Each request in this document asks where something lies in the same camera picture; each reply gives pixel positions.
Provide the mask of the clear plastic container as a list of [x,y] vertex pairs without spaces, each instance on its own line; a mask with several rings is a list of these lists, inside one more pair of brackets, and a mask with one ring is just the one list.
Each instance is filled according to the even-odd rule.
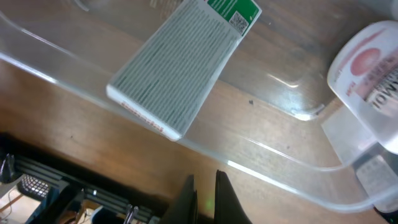
[[[111,77],[180,1],[2,1],[1,58],[130,120],[107,98]],[[332,92],[328,69],[393,1],[259,1],[262,12],[232,54],[180,143],[337,212],[369,197],[356,176],[385,150]]]

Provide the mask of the white spray bottle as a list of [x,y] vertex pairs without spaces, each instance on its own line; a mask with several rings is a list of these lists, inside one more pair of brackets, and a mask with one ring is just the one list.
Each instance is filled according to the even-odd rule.
[[387,151],[397,153],[397,21],[372,23],[330,65],[334,94]]

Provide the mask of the white green medicine box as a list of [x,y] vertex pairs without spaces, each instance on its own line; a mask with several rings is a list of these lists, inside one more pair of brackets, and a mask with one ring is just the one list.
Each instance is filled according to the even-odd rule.
[[107,97],[178,141],[261,12],[253,0],[183,1],[110,79]]

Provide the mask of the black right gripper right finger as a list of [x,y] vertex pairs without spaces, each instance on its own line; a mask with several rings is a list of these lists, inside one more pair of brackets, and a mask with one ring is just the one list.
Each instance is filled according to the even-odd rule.
[[227,174],[221,170],[216,172],[214,223],[252,223],[244,212]]

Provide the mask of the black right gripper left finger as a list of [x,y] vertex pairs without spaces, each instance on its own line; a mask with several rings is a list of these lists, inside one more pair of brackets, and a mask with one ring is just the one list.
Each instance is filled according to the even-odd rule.
[[197,224],[198,199],[194,183],[194,176],[189,175],[159,224]]

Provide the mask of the dark bottle white cap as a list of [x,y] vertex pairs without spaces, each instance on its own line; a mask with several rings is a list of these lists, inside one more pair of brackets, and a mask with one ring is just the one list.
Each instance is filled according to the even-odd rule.
[[[356,176],[369,197],[397,187],[397,168],[382,155],[368,156],[356,169]],[[397,224],[397,194],[375,201],[373,209],[386,222]]]

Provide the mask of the black keyboard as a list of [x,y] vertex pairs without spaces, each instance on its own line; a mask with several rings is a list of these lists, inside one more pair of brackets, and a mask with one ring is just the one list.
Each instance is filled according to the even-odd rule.
[[35,177],[24,175],[18,182],[17,189],[22,195],[41,202],[46,198],[50,187]]

